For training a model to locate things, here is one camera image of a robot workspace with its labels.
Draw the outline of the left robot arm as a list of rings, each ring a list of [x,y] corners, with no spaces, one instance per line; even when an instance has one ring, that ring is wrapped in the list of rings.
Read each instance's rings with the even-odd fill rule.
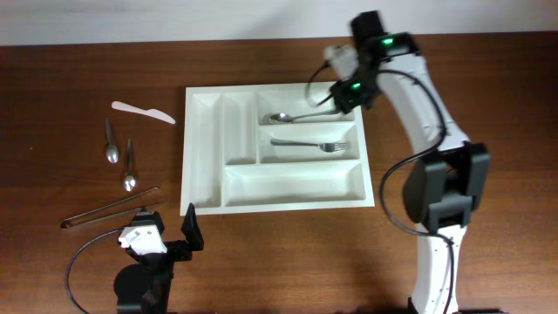
[[[114,279],[118,313],[166,313],[174,265],[204,249],[195,207],[189,204],[181,225],[183,240],[162,240],[164,223],[157,211],[141,211],[123,228],[119,244],[135,263]]]

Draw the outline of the steel fork pointing down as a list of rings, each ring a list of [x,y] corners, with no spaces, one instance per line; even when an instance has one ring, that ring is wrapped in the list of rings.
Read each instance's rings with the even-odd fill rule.
[[[272,146],[278,147],[316,147],[325,153],[340,152],[348,148],[348,144],[346,142],[312,143],[279,139],[271,139],[269,142]]]

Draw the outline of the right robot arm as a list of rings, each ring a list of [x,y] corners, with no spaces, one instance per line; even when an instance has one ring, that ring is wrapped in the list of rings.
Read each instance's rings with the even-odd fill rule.
[[[344,114],[384,95],[411,143],[412,155],[391,166],[378,186],[385,216],[418,240],[411,313],[457,313],[461,244],[480,206],[491,163],[447,111],[408,32],[384,30],[378,11],[350,21],[353,46],[327,53],[338,80],[330,94]]]

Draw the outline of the large steel spoon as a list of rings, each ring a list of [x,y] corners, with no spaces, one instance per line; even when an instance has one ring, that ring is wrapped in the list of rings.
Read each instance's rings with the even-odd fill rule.
[[[271,125],[292,124],[297,119],[305,119],[305,118],[311,118],[316,116],[334,115],[334,114],[338,114],[338,110],[333,109],[333,110],[324,111],[320,113],[308,113],[308,114],[298,115],[298,116],[291,116],[288,115],[287,113],[274,113],[269,116],[269,123]]]

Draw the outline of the steel kitchen tongs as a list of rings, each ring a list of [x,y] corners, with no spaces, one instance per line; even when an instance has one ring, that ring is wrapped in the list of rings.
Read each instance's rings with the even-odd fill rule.
[[[68,217],[68,218],[64,219],[64,220],[60,223],[60,228],[61,228],[61,229],[69,229],[69,228],[72,228],[72,227],[76,226],[76,221],[78,221],[78,220],[80,220],[80,219],[85,219],[86,217],[89,217],[89,216],[92,216],[92,215],[96,215],[96,214],[98,214],[98,213],[104,213],[104,212],[106,212],[106,211],[109,210],[109,209],[118,207],[118,206],[123,205],[123,204],[127,204],[128,202],[131,202],[131,201],[135,201],[136,199],[139,199],[139,198],[140,198],[141,196],[143,196],[143,195],[148,195],[148,194],[151,194],[151,193],[153,193],[153,192],[155,192],[155,191],[159,191],[159,190],[160,190],[159,187],[150,188],[150,189],[145,190],[145,191],[143,191],[143,192],[139,192],[139,193],[137,193],[137,194],[135,194],[135,195],[126,197],[126,198],[124,198],[124,199],[121,199],[121,200],[118,200],[118,201],[116,201],[116,202],[113,202],[113,203],[104,205],[104,206],[102,206],[102,207],[95,208],[95,209],[93,209],[93,210],[84,212],[84,213],[82,213],[82,214],[78,214],[78,215],[75,215],[75,216]]]

